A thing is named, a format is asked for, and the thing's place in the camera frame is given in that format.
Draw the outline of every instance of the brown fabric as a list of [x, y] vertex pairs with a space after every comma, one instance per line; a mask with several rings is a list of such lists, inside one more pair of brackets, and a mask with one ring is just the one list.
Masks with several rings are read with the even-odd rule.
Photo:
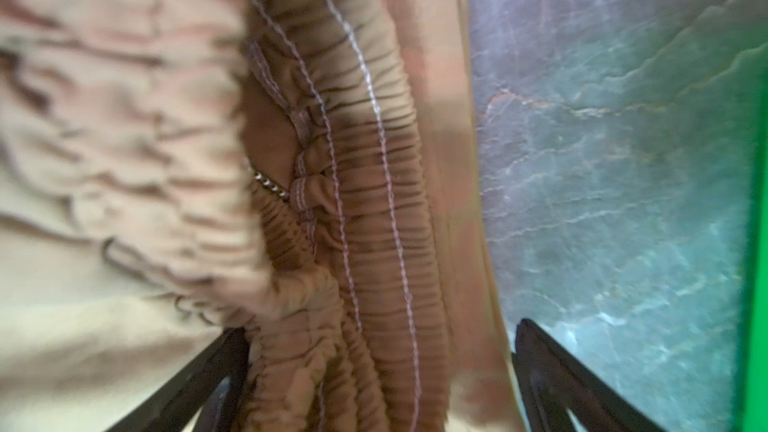
[[466, 0], [384, 0], [418, 110], [452, 351], [449, 429], [525, 430], [485, 247]]
[[[418, 108], [427, 109], [417, 124], [396, 30], [380, 0], [254, 0], [247, 21], [252, 37], [242, 50], [245, 0], [160, 0], [159, 7], [155, 0], [133, 1], [66, 0], [59, 10], [57, 0], [12, 0], [0, 10], [0, 44], [22, 58], [22, 68], [6, 74], [3, 92], [17, 97], [10, 102], [16, 107], [2, 110], [16, 173], [64, 202], [78, 196], [79, 184], [105, 174], [114, 184], [95, 182], [100, 193], [128, 204], [108, 226], [94, 221], [92, 210], [110, 212], [109, 201], [74, 208], [88, 226], [84, 232], [69, 230], [57, 216], [62, 205], [51, 204], [46, 217], [57, 220], [48, 227], [112, 238], [108, 256], [178, 293], [177, 310], [246, 328], [253, 344], [241, 430], [441, 430], [452, 372], [455, 392], [466, 384], [467, 394], [506, 397], [478, 387], [501, 383], [496, 373], [505, 363], [490, 286], [471, 279], [483, 276], [475, 271], [485, 263], [466, 74], [456, 72], [466, 70], [461, 40], [448, 34], [435, 54], [403, 33], [422, 23], [398, 18]], [[123, 7], [116, 9], [119, 20], [104, 20], [112, 2]], [[440, 9], [453, 17], [450, 30], [461, 23], [455, 5]], [[159, 30], [126, 22], [166, 12]], [[174, 20], [183, 25], [176, 35], [168, 32], [176, 31]], [[142, 42], [137, 34], [149, 38]], [[47, 43], [40, 46], [41, 40]], [[51, 47], [70, 55], [51, 55]], [[73, 58], [73, 48], [82, 54]], [[253, 78], [234, 110], [240, 91], [234, 76], [246, 70], [241, 55]], [[430, 60], [449, 66], [442, 81]], [[28, 63], [79, 79], [81, 101], [63, 101], [50, 76], [24, 72]], [[110, 93], [138, 104], [143, 121], [102, 113], [124, 108], [114, 94], [93, 94], [92, 76], [78, 76], [84, 71], [106, 77], [99, 80], [113, 87]], [[430, 90], [425, 78], [440, 85]], [[157, 84], [168, 84], [167, 93], [154, 93]], [[14, 122], [18, 110], [24, 120]], [[74, 128], [75, 140], [67, 140], [73, 132], [64, 127], [67, 120], [88, 111], [75, 124], [89, 133], [80, 137]], [[115, 123], [124, 130], [112, 130]], [[244, 123], [251, 161], [290, 189], [290, 206], [256, 187], [248, 209], [244, 154], [235, 139]], [[431, 144], [426, 184], [417, 125]], [[148, 140], [131, 143], [130, 153], [113, 150], [113, 139], [129, 134]], [[40, 138], [45, 147], [38, 147]], [[87, 173], [78, 168], [83, 156], [92, 161]], [[468, 175], [454, 182], [448, 171], [461, 166]], [[160, 198], [146, 199], [150, 192]], [[178, 227], [148, 228], [148, 211], [181, 215], [171, 223]], [[187, 230], [205, 240], [170, 240]], [[445, 303], [438, 264], [447, 271], [441, 272]], [[449, 341], [446, 307], [456, 319], [464, 305], [468, 320], [451, 323]], [[482, 327], [474, 347], [488, 345], [484, 354], [470, 346], [475, 319]], [[455, 394], [453, 403], [462, 418], [478, 422], [477, 411], [464, 407], [470, 401], [457, 402]]]
[[[3, 63], [0, 132], [14, 175], [50, 197], [37, 218], [61, 229], [61, 201], [68, 235], [181, 294], [177, 309], [245, 326], [240, 422], [302, 430], [341, 344], [341, 301], [311, 262], [272, 277], [250, 208], [235, 110], [247, 0], [4, 1], [0, 44], [18, 65]], [[280, 240], [298, 236], [288, 212], [264, 212], [276, 262], [306, 251]]]
[[[416, 114], [392, 23], [379, 0], [255, 7], [254, 35], [288, 110], [306, 109], [312, 122], [292, 203], [362, 331], [390, 427], [441, 430], [448, 342]], [[360, 416], [370, 403], [358, 406]], [[358, 427], [370, 430], [360, 417]]]

